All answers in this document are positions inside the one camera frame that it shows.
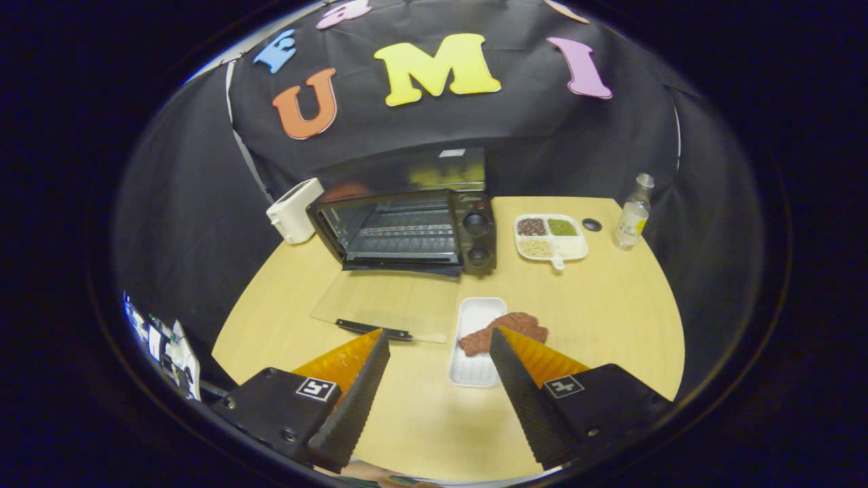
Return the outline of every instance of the plastic bottle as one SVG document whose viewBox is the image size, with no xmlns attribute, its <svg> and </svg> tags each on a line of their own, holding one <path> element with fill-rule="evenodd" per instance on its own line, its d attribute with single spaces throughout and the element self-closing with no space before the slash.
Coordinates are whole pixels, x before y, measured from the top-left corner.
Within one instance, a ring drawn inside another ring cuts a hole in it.
<svg viewBox="0 0 868 488">
<path fill-rule="evenodd" d="M 636 176 L 636 190 L 627 197 L 621 220 L 615 228 L 615 245 L 628 251 L 639 241 L 648 215 L 651 213 L 651 201 L 648 196 L 654 187 L 654 178 L 645 173 Z"/>
</svg>

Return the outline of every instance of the white toaster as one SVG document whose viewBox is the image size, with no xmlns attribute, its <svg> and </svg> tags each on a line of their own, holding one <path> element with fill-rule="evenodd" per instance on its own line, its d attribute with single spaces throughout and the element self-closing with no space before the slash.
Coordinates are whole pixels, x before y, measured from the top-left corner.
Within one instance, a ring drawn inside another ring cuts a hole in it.
<svg viewBox="0 0 868 488">
<path fill-rule="evenodd" d="M 319 179 L 311 178 L 295 185 L 266 210 L 274 228 L 290 244 L 307 242 L 313 235 L 313 225 L 307 217 L 307 206 L 323 193 Z"/>
</svg>

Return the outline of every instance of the orange letter u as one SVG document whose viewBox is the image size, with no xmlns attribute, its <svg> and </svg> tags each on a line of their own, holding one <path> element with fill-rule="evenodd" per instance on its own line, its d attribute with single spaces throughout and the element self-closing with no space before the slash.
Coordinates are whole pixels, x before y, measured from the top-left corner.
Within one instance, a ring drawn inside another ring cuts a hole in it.
<svg viewBox="0 0 868 488">
<path fill-rule="evenodd" d="M 272 105 L 277 108 L 280 115 L 280 123 L 283 125 L 286 135 L 293 139 L 307 139 L 311 135 L 319 134 L 328 129 L 334 117 L 338 113 L 338 104 L 334 100 L 332 88 L 332 75 L 334 68 L 323 69 L 316 75 L 307 78 L 305 82 L 313 87 L 319 104 L 319 113 L 311 120 L 301 117 L 298 94 L 301 87 L 296 85 L 286 89 L 280 95 L 274 97 Z"/>
</svg>

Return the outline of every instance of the raw meat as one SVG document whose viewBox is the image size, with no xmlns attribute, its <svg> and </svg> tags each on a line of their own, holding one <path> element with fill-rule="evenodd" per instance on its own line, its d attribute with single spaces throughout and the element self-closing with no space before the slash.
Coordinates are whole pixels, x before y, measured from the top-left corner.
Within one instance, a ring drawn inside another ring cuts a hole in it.
<svg viewBox="0 0 868 488">
<path fill-rule="evenodd" d="M 458 341 L 458 346 L 464 349 L 468 357 L 487 353 L 491 350 L 491 334 L 497 326 L 506 327 L 543 344 L 549 337 L 549 329 L 540 327 L 536 317 L 522 312 L 513 312 L 494 319 L 482 330 L 465 335 Z"/>
</svg>

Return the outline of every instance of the bottle label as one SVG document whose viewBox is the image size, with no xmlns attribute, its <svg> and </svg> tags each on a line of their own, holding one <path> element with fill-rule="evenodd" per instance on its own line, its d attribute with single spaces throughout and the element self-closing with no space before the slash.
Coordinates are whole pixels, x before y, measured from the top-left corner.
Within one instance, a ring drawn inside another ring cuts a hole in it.
<svg viewBox="0 0 868 488">
<path fill-rule="evenodd" d="M 639 240 L 639 235 L 642 233 L 642 229 L 645 228 L 645 222 L 647 221 L 647 210 L 635 203 L 624 205 L 621 221 L 618 222 L 618 228 L 615 230 L 618 241 L 625 244 L 635 244 Z"/>
</svg>

